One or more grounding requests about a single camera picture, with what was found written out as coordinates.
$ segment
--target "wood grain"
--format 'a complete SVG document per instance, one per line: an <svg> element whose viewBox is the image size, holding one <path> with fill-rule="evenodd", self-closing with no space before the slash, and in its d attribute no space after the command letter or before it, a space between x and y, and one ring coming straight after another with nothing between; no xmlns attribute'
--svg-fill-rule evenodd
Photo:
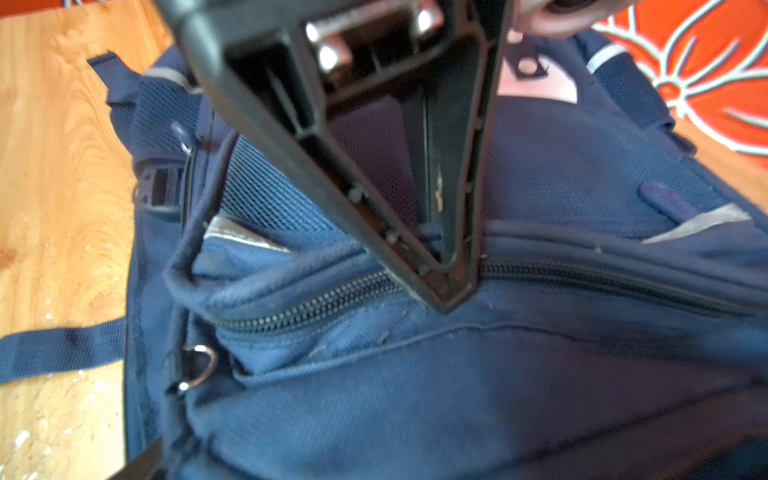
<svg viewBox="0 0 768 480"><path fill-rule="evenodd" d="M124 315L134 177L86 59L141 71L169 43L149 2L0 19L0 336ZM2 475L118 470L121 390L121 362L0 386Z"/></svg>

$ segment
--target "flower pattern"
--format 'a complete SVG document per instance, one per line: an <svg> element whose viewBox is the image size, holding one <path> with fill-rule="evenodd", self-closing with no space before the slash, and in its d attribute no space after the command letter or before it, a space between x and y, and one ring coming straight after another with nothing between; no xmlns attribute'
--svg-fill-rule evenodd
<svg viewBox="0 0 768 480"><path fill-rule="evenodd" d="M768 2L646 0L594 26L667 105L768 168Z"/></svg>

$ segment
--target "metal d-ring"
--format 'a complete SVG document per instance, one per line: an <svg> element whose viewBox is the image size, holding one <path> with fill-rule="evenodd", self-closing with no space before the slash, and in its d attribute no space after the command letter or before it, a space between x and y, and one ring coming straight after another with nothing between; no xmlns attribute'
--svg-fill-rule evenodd
<svg viewBox="0 0 768 480"><path fill-rule="evenodd" d="M184 352L197 352L197 353L204 353L205 355L208 355L208 358L210 359L208 362L208 366L203 370L203 372L195 377L194 379L190 381L183 381L179 383L179 392L186 392L189 389L193 389L196 386L200 386L208 380L208 377L211 373L214 372L214 369L216 368L216 364L219 361L219 356L216 354L216 351L214 351L209 346L205 345L187 345L182 349Z"/></svg>

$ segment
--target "backpack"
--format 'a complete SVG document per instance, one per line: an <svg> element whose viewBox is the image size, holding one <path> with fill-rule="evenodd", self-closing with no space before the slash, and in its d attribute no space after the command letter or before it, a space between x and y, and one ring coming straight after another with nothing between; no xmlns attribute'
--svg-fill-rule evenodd
<svg viewBox="0 0 768 480"><path fill-rule="evenodd" d="M515 68L532 51L543 76ZM6 337L2 380L124 358L116 478L767 477L768 217L598 33L505 57L479 287L445 315L231 128L176 48L141 75L92 59L137 176L126 317ZM332 129L416 225L399 109Z"/></svg>

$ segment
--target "gray reflective trim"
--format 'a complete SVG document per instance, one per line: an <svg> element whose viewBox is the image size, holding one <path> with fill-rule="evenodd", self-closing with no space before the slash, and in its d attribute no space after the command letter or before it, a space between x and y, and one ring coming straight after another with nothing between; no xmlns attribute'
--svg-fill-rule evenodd
<svg viewBox="0 0 768 480"><path fill-rule="evenodd" d="M694 218L681 223L674 230L643 240L643 243L676 240L702 232L709 227L714 227L721 223L744 222L747 220L752 220L752 217L747 212L741 210L736 204L727 204L705 214L698 214Z"/></svg>
<svg viewBox="0 0 768 480"><path fill-rule="evenodd" d="M254 233L232 220L216 215L208 225L203 235L203 240L209 237L224 238L234 242L245 243L253 247L267 248L278 252L292 253L290 249L282 247L272 240L268 240L258 233Z"/></svg>
<svg viewBox="0 0 768 480"><path fill-rule="evenodd" d="M187 77L183 76L180 72L168 67L149 67L144 72L144 77L150 78L163 78L164 80L172 81L176 85L182 87L188 94L199 95L203 93L203 89L200 87L193 87L187 80Z"/></svg>
<svg viewBox="0 0 768 480"><path fill-rule="evenodd" d="M609 61L616 55L621 55L626 51L627 49L619 44L609 43L592 55L592 58L587 62L587 70L589 70L589 73L595 73L606 61Z"/></svg>

